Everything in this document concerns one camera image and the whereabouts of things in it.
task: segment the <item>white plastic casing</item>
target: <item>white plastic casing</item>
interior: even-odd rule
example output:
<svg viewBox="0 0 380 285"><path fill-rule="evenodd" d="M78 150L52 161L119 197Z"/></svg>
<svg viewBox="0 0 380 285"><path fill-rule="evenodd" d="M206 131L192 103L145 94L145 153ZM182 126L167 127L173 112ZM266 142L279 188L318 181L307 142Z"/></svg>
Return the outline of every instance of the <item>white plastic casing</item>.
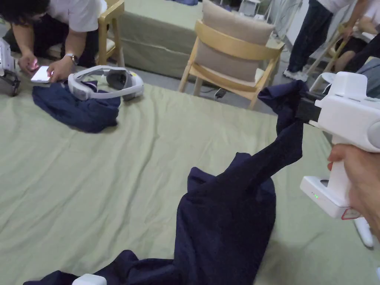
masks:
<svg viewBox="0 0 380 285"><path fill-rule="evenodd" d="M75 279L73 285L107 285L107 280L103 276L84 274Z"/></svg>
<svg viewBox="0 0 380 285"><path fill-rule="evenodd" d="M5 75L5 70L15 72L16 65L9 44L0 38L0 76Z"/></svg>
<svg viewBox="0 0 380 285"><path fill-rule="evenodd" d="M333 144L352 144L368 152L380 152L380 101L366 97L367 78L339 72L329 94L315 105L321 108L318 122L311 125L332 134ZM330 179L306 176L301 189L334 218L356 219L350 207L351 182L343 162L335 162Z"/></svg>
<svg viewBox="0 0 380 285"><path fill-rule="evenodd" d="M372 237L372 233L367 220L364 217L360 217L354 220L354 223L364 245L367 247L373 247L374 238Z"/></svg>

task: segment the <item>navy blue cloth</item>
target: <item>navy blue cloth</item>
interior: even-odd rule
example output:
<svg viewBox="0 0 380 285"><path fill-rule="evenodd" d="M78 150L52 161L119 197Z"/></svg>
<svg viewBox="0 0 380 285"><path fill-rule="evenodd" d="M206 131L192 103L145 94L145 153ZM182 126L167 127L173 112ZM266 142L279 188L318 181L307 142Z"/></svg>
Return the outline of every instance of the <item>navy blue cloth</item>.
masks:
<svg viewBox="0 0 380 285"><path fill-rule="evenodd" d="M34 103L50 116L84 132L99 133L117 125L120 97L82 101L61 83L53 83L50 87L35 86L32 95Z"/></svg>
<svg viewBox="0 0 380 285"><path fill-rule="evenodd" d="M178 2L181 4L189 5L189 6L195 6L198 5L198 0L172 0L174 2Z"/></svg>
<svg viewBox="0 0 380 285"><path fill-rule="evenodd" d="M139 260L125 250L95 274L108 285L252 285L276 218L271 176L302 157L303 124L295 119L300 90L306 85L295 81L260 93L279 115L271 145L254 156L237 153L216 177L191 169L177 210L173 260ZM69 285L75 278L56 271L24 285Z"/></svg>

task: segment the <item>red sticker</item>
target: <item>red sticker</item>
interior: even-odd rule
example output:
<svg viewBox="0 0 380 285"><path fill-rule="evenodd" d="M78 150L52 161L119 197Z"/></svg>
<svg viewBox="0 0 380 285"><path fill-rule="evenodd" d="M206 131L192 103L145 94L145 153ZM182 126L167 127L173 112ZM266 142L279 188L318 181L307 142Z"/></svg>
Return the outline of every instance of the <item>red sticker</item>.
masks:
<svg viewBox="0 0 380 285"><path fill-rule="evenodd" d="M342 215L342 220L353 220L359 217L360 213L357 210L354 210L353 208L347 208Z"/></svg>

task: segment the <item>white device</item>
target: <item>white device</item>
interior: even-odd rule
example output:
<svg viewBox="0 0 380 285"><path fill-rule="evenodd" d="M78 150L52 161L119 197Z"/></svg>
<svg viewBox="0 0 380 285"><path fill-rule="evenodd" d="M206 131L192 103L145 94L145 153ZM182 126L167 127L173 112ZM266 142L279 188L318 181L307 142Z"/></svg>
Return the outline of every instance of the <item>white device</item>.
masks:
<svg viewBox="0 0 380 285"><path fill-rule="evenodd" d="M333 144L352 144L368 152L380 152L380 101L366 96L367 78L362 74L339 72L328 94L316 100L318 121L309 123L332 134ZM351 187L343 162L335 162L330 178L306 176L301 189L333 218L360 216L350 207Z"/></svg>
<svg viewBox="0 0 380 285"><path fill-rule="evenodd" d="M31 81L34 83L49 83L48 68L48 66L41 66L33 75Z"/></svg>
<svg viewBox="0 0 380 285"><path fill-rule="evenodd" d="M90 75L105 75L108 84L117 89L109 93L96 93L90 87L80 81ZM140 76L134 72L129 72L124 67L112 67L99 65L83 71L70 74L68 77L70 92L80 100L109 99L123 97L125 101L141 96L144 93L144 83Z"/></svg>
<svg viewBox="0 0 380 285"><path fill-rule="evenodd" d="M354 220L354 224L364 245L374 247L374 238L372 237L367 220L364 217L360 217Z"/></svg>
<svg viewBox="0 0 380 285"><path fill-rule="evenodd" d="M15 96L19 86L16 61L11 55L11 48L5 40L0 38L0 91Z"/></svg>
<svg viewBox="0 0 380 285"><path fill-rule="evenodd" d="M103 276L84 274L75 279L73 285L107 285L107 280Z"/></svg>

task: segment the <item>phone screen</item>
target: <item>phone screen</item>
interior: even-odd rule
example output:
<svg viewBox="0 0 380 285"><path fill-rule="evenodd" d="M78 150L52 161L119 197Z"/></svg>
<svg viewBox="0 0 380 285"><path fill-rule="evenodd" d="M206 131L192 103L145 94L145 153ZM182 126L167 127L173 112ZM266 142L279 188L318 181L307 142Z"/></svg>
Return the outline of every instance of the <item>phone screen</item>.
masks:
<svg viewBox="0 0 380 285"><path fill-rule="evenodd" d="M48 66L41 66L32 77L32 82L48 83L50 80L50 76L48 76L48 68Z"/></svg>

